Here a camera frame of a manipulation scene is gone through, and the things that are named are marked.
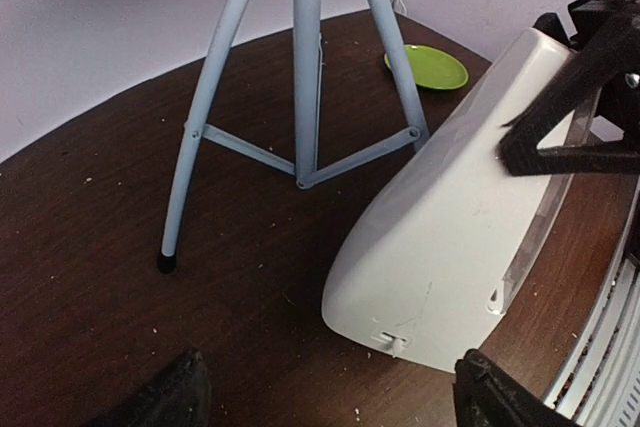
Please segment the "white metronome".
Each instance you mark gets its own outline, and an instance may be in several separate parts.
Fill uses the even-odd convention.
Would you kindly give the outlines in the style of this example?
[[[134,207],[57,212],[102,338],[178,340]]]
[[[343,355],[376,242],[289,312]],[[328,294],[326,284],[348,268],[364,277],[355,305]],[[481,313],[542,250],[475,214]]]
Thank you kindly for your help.
[[[369,204],[325,282],[337,334],[445,372],[502,320],[572,176],[513,177],[497,145],[570,58],[529,28]]]

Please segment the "white perforated music stand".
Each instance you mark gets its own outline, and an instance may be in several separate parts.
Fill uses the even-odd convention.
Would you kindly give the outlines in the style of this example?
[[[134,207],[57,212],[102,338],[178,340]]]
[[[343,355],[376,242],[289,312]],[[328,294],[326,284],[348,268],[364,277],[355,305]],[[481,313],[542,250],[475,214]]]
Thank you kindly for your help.
[[[382,141],[321,168],[318,165],[323,69],[321,0],[293,0],[294,161],[287,161],[207,122],[232,43],[249,3],[249,0],[226,0],[184,125],[156,260],[160,273],[169,275],[177,267],[183,211],[196,157],[204,140],[294,176],[301,189],[311,188],[407,145],[421,149],[426,143],[430,132],[391,1],[367,2],[390,61],[407,126]]]

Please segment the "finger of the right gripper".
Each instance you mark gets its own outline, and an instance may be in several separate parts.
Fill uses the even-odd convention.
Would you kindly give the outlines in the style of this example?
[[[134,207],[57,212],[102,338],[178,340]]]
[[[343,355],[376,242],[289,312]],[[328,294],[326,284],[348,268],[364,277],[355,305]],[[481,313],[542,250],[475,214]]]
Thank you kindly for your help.
[[[605,118],[623,139],[598,145],[538,144],[570,112],[605,92]],[[503,162],[637,162],[639,160],[639,15],[613,15],[534,99],[498,144]]]
[[[505,145],[504,167],[512,176],[538,176],[575,173],[639,173],[639,145],[625,141],[595,145],[533,146]]]

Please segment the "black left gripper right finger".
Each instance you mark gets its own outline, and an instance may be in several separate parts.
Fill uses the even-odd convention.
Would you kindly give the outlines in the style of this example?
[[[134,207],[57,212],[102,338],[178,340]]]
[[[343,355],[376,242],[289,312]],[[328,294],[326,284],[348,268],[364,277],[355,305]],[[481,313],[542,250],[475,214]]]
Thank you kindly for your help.
[[[458,427],[575,426],[477,349],[455,363],[453,399]]]

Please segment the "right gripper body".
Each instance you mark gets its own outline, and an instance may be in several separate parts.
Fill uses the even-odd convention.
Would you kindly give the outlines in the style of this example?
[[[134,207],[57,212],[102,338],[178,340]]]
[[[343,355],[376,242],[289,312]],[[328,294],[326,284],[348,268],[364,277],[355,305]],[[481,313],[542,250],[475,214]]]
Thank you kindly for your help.
[[[575,56],[545,89],[543,117],[574,108],[603,90],[599,115],[639,138],[639,0],[576,0],[568,12],[576,33],[569,36],[555,13],[545,13],[534,28],[575,51]]]

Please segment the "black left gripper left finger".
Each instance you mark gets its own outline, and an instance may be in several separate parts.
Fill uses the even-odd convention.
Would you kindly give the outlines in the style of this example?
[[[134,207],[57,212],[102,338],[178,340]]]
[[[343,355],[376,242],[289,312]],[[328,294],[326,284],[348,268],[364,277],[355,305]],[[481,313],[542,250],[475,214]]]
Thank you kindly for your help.
[[[211,381],[199,349],[189,348],[111,411],[100,426],[208,426]]]

